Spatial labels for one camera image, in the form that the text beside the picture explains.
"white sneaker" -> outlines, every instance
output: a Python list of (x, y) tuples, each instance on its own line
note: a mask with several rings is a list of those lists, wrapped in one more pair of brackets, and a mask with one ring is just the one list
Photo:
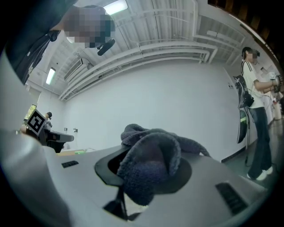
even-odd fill
[(272, 174), (273, 172), (273, 167), (271, 166), (268, 170), (266, 170), (266, 173), (269, 175), (269, 174)]
[(266, 178), (266, 176), (267, 176), (266, 171), (262, 170), (262, 173), (258, 176), (258, 178), (256, 178), (256, 180), (264, 180), (264, 179)]

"black slot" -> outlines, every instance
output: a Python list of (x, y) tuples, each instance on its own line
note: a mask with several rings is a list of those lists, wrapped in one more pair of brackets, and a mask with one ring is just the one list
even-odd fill
[(238, 193), (232, 188), (229, 183), (220, 183), (215, 185), (215, 187), (225, 200), (233, 215), (240, 213), (246, 207), (248, 207), (247, 204), (243, 201), (243, 199), (238, 195)]
[(64, 162), (61, 165), (63, 166), (63, 168), (67, 168), (73, 165), (77, 165), (79, 164), (77, 161), (69, 161), (69, 162)]

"person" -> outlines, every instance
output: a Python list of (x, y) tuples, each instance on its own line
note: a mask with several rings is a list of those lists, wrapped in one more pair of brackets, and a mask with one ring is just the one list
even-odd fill
[(17, 76), (26, 83), (41, 61), (49, 42), (61, 31), (85, 47), (101, 47), (113, 36), (115, 25), (100, 6), (76, 7), (77, 0), (41, 0), (23, 18), (20, 29), (10, 37), (5, 50)]
[(260, 82), (256, 77), (253, 67), (257, 63), (257, 53), (250, 47), (242, 50), (243, 62), (241, 65), (242, 76), (248, 89), (248, 93), (253, 97), (254, 102), (249, 107), (249, 111), (256, 125), (257, 144), (252, 165), (247, 174), (248, 178), (264, 180), (267, 174), (273, 172), (272, 158), (270, 151), (270, 138), (268, 133), (268, 121), (264, 104), (261, 100), (263, 94), (272, 91), (278, 85), (276, 80)]
[(51, 117), (52, 117), (52, 113), (51, 112), (47, 112), (45, 115), (45, 118), (48, 120), (51, 120)]
[(284, 95), (281, 92), (279, 92), (278, 97), (279, 97), (279, 103), (281, 105), (281, 113), (282, 115), (284, 115)]
[(51, 112), (48, 112), (48, 113), (46, 113), (44, 116), (45, 116), (45, 118), (46, 118), (47, 120), (49, 119), (48, 125), (50, 126), (50, 128), (52, 128), (52, 124), (51, 124), (51, 122), (50, 122), (51, 117), (52, 117), (52, 113), (51, 113)]

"floor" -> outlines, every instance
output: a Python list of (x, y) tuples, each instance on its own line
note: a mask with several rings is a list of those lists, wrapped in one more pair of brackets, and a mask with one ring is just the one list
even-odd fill
[[(264, 181), (254, 180), (257, 184), (271, 189), (273, 185), (278, 180), (279, 171), (284, 166), (284, 118), (282, 120), (274, 121), (269, 128), (270, 135), (270, 148), (272, 153), (272, 162), (273, 164), (273, 173), (268, 175)], [(245, 159), (248, 154), (248, 162), (249, 166), (252, 163), (254, 151), (256, 147), (256, 141), (251, 144), (247, 150), (237, 155), (236, 157), (230, 159), (225, 162), (231, 170), (233, 170), (238, 175), (247, 177), (247, 173), (249, 171), (249, 167), (245, 165)]]

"hair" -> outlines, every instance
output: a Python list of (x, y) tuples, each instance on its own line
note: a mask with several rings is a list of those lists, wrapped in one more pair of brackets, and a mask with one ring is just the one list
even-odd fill
[(78, 8), (90, 8), (90, 9), (95, 9), (95, 8), (101, 8), (101, 11), (99, 14), (101, 15), (101, 25), (104, 26), (105, 30), (100, 32), (100, 38), (98, 37), (99, 43), (105, 43), (105, 38), (106, 37), (111, 37), (111, 32), (115, 31), (115, 23), (114, 19), (107, 14), (106, 10), (102, 6), (98, 5), (87, 5), (84, 7), (78, 7)]
[(52, 113), (51, 113), (51, 112), (48, 112), (48, 113), (46, 113), (46, 114), (48, 115), (48, 118), (51, 119)]
[(245, 60), (246, 57), (247, 57), (246, 51), (249, 52), (249, 53), (252, 53), (252, 48), (250, 48), (250, 47), (244, 47), (243, 48), (243, 50), (241, 51), (241, 55), (242, 55), (243, 60)]

